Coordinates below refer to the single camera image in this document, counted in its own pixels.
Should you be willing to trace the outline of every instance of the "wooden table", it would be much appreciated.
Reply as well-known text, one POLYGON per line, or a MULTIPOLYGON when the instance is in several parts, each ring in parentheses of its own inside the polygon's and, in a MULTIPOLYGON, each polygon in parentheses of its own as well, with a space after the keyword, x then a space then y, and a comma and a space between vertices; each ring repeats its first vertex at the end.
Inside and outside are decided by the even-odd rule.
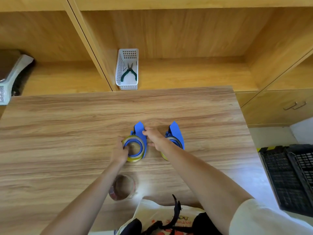
MULTIPOLYGON (((185 149, 276 206, 268 178, 236 97, 229 87, 137 90, 13 97, 0 121, 0 234, 38 234, 108 165, 115 138, 142 121, 164 134, 176 121, 185 149)), ((145 197, 198 205, 182 179, 154 148, 121 173, 135 196, 107 197, 92 228, 118 228, 145 197)))

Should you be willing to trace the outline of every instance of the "white shirt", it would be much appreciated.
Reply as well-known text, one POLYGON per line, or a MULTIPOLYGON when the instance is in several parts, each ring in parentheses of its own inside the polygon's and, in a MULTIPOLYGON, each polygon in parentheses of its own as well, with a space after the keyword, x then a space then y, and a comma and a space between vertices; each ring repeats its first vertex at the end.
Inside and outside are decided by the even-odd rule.
MULTIPOLYGON (((176 226, 191 227, 195 217, 204 210, 182 205, 182 210, 176 226)), ((174 206, 161 206, 150 200, 141 200, 133 218, 125 223, 117 232, 119 235, 123 229, 135 218, 142 223, 142 231, 145 231, 154 222, 161 220, 163 225, 168 224, 174 215, 174 206)), ((154 231, 155 235, 168 235, 171 230, 154 231)), ((281 210, 272 210, 250 199, 242 203, 234 214, 230 223, 229 235, 271 235, 271 234, 313 234, 313 227, 308 223, 290 217, 281 210)))

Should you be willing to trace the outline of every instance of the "pliers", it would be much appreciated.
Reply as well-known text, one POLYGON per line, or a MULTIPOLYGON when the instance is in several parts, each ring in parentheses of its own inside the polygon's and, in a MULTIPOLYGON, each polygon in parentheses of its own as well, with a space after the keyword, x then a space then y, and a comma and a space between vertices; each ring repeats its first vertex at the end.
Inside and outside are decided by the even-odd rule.
POLYGON ((120 81, 121 81, 121 82, 124 81, 124 77, 125 77, 129 72, 131 72, 132 74, 135 75, 135 80, 137 81, 137 74, 136 74, 136 73, 134 72, 134 70, 133 70, 133 64, 134 64, 134 63, 132 63, 132 64, 131 64, 131 67, 129 67, 129 63, 127 63, 128 69, 127 69, 127 71, 124 72, 124 74, 121 76, 121 78, 120 78, 120 81))

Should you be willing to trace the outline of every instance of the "shirt sleeve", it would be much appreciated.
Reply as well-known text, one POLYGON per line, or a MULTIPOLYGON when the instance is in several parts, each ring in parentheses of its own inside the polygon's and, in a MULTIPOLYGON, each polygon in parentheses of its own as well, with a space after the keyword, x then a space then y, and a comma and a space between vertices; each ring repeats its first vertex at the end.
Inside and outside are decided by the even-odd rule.
POLYGON ((230 223, 229 235, 313 234, 308 223, 272 210, 255 199, 243 202, 230 223))

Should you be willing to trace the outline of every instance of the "black plastic crate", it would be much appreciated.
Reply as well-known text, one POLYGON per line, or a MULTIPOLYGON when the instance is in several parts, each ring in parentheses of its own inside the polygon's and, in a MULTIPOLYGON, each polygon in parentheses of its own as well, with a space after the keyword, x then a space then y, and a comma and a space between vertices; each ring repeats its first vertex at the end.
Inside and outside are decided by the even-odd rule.
POLYGON ((280 209, 313 217, 313 156, 306 151, 304 157, 302 149, 278 146, 260 154, 280 209))

